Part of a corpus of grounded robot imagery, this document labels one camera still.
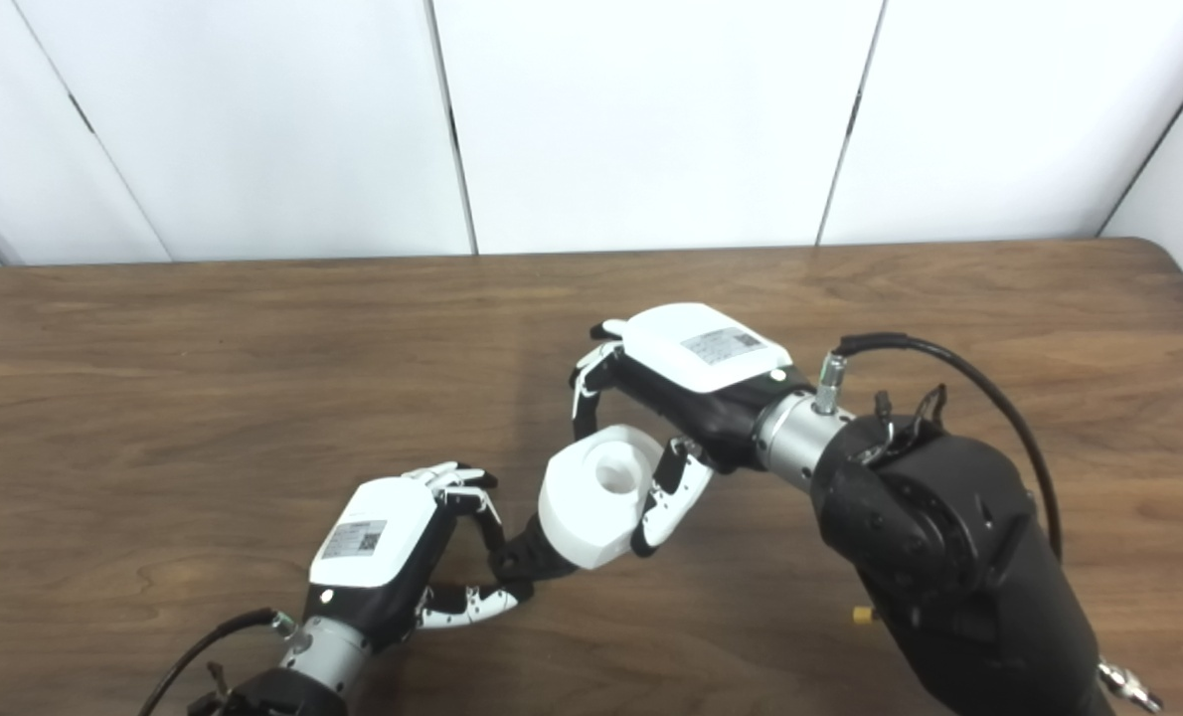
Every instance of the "qr code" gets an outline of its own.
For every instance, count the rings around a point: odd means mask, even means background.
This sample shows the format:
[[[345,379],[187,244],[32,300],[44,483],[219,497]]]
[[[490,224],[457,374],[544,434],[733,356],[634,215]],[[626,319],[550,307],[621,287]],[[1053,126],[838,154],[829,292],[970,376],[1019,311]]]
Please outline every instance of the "qr code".
[[[738,327],[723,327],[723,329],[696,335],[691,340],[681,341],[681,346],[692,350],[706,366],[736,359],[738,355],[751,353],[751,350],[768,348],[762,340],[738,329]]]
[[[323,559],[368,557],[379,547],[379,536],[383,534],[386,520],[367,520],[361,522],[341,522],[327,538],[322,549]]]

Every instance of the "wooden table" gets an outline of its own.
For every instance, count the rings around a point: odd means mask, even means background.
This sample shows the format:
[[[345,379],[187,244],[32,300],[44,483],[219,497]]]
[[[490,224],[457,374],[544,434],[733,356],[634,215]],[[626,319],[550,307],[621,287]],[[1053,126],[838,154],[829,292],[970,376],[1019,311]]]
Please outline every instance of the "wooden table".
[[[489,466],[519,530],[569,444],[588,327],[681,299],[810,373],[875,329],[990,373],[1040,433],[1101,649],[1183,715],[1183,276],[1140,240],[0,269],[0,715],[134,712],[219,620],[297,611],[366,477]],[[847,405],[940,380],[955,431],[1020,458],[924,357],[860,357]],[[601,408],[668,434],[620,395]],[[473,530],[442,572],[486,575]],[[864,602],[807,499],[738,472],[654,557],[377,658],[355,712],[944,712],[880,626],[852,625]],[[240,679],[279,647],[212,657]],[[160,712],[207,689],[195,666]]]

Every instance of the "robotic hand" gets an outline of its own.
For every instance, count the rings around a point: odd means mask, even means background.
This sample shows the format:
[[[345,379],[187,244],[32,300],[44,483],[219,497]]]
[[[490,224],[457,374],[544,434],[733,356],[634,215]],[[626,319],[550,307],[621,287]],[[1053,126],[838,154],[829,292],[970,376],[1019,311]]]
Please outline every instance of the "robotic hand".
[[[551,460],[538,515],[492,554],[502,581],[568,575],[628,547],[647,556],[711,472],[767,470],[809,494],[822,540],[856,567],[916,676],[950,710],[1112,715],[1098,679],[1161,711],[1130,671],[1099,657],[1059,563],[1055,494],[1032,431],[958,355],[901,334],[849,336],[814,387],[782,346],[704,304],[660,305],[592,336],[605,343],[571,376],[575,459]],[[884,348],[929,353],[990,395],[1033,459],[1049,535],[1010,459],[945,431],[944,386],[909,415],[893,414],[886,393],[868,415],[838,406],[851,355]],[[596,404],[614,387],[681,437],[662,452],[633,427],[596,432]]]
[[[345,695],[366,658],[403,643],[414,630],[467,626],[502,614],[532,594],[532,585],[429,586],[458,517],[471,517],[491,550],[504,544],[486,489],[494,477],[442,463],[358,486],[309,568],[302,626],[261,608],[218,626],[186,652],[154,690],[147,716],[183,666],[215,640],[246,626],[273,626],[289,649],[273,670],[230,689],[215,663],[215,691],[190,716],[345,716]]]

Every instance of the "black fingertip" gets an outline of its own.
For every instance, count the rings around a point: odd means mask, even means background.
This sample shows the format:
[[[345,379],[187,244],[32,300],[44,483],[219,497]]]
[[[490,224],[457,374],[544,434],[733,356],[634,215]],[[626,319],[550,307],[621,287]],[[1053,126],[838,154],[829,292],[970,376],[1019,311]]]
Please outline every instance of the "black fingertip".
[[[491,475],[490,471],[486,471],[486,475],[484,476],[473,477],[472,484],[483,486],[484,489],[496,489],[496,486],[499,486],[499,477],[496,477]]]

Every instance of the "white plastic part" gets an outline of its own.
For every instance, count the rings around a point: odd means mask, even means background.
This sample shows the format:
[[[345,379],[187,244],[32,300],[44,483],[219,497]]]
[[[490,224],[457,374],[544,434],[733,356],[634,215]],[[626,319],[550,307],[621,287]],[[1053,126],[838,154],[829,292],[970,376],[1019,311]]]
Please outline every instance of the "white plastic part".
[[[629,359],[692,389],[722,387],[790,366],[790,353],[705,303],[668,303],[622,325]]]
[[[654,467],[658,440],[633,426],[609,426],[547,463],[538,521],[561,557],[595,569],[632,549]]]
[[[315,585],[377,588],[396,576],[437,511],[428,488],[406,477],[358,486],[309,567]]]
[[[490,596],[481,596],[481,589],[468,588],[467,607],[459,613],[434,612],[432,608],[420,611],[420,630],[452,630],[459,626],[474,625],[508,612],[516,607],[516,598],[504,589],[496,591]]]
[[[674,533],[684,515],[702,497],[702,490],[711,482],[715,470],[700,462],[694,454],[684,459],[684,472],[674,495],[667,495],[660,486],[654,486],[654,508],[644,516],[644,538],[651,547],[658,547]]]

